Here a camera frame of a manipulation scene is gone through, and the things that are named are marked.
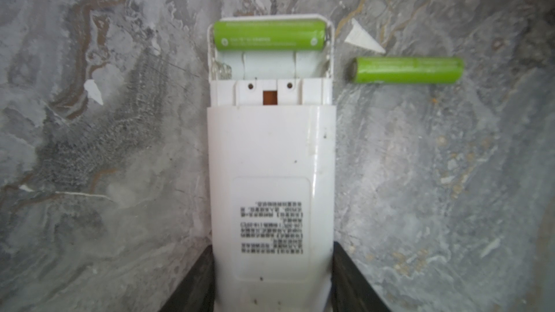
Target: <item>gray marble countertop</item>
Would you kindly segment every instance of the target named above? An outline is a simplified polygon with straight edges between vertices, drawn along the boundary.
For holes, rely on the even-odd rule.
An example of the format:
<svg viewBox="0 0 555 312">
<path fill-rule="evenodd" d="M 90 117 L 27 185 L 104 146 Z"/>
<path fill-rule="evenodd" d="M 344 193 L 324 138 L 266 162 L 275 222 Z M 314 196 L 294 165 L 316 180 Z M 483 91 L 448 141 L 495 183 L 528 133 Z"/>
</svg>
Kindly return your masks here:
<svg viewBox="0 0 555 312">
<path fill-rule="evenodd" d="M 368 281 L 394 311 L 551 311 L 554 5 L 0 0 L 0 309 L 156 311 L 210 243 L 208 25 L 319 13 L 337 27 L 335 236 Z M 465 74 L 352 84 L 372 53 L 343 42 L 351 18 Z"/>
</svg>

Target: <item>green battery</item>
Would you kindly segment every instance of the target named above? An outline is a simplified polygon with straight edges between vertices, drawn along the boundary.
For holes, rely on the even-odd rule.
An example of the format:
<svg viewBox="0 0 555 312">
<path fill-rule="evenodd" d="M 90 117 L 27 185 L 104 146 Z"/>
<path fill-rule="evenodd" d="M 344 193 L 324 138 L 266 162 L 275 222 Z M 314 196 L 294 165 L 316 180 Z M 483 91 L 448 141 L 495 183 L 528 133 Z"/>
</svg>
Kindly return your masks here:
<svg viewBox="0 0 555 312">
<path fill-rule="evenodd" d="M 318 19 L 217 21 L 214 42 L 218 50 L 321 50 L 326 23 Z"/>
<path fill-rule="evenodd" d="M 356 83 L 455 83 L 464 68 L 460 58 L 357 57 L 350 76 Z"/>
</svg>

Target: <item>brown square opening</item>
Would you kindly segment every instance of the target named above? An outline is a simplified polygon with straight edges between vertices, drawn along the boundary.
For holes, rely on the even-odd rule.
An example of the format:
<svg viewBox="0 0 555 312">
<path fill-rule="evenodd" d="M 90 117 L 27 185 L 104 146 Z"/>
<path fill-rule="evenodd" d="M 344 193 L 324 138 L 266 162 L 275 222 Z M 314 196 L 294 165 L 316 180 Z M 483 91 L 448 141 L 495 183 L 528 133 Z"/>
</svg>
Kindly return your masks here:
<svg viewBox="0 0 555 312">
<path fill-rule="evenodd" d="M 277 105 L 278 104 L 278 91 L 263 91 L 262 104 L 264 105 Z"/>
</svg>

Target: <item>white plastic casing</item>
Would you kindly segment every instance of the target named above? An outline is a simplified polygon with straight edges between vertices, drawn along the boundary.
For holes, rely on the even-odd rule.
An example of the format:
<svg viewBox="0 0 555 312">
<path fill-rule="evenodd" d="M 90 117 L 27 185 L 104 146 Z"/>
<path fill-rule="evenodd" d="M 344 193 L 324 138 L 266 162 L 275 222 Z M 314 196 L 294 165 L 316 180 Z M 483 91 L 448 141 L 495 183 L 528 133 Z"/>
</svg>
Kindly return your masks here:
<svg viewBox="0 0 555 312">
<path fill-rule="evenodd" d="M 323 311 L 331 287 L 333 26 L 323 51 L 217 51 L 208 31 L 215 308 Z M 277 91 L 277 105 L 262 104 Z"/>
</svg>

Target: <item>instruction label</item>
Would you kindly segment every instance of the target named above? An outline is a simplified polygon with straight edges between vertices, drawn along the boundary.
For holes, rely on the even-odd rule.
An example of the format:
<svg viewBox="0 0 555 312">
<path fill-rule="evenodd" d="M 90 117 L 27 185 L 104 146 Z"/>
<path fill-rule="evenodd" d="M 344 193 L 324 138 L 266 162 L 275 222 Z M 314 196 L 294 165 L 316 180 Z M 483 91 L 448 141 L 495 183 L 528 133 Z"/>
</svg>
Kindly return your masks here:
<svg viewBox="0 0 555 312">
<path fill-rule="evenodd" d="M 256 202 L 239 211 L 241 253 L 302 254 L 301 202 Z"/>
</svg>

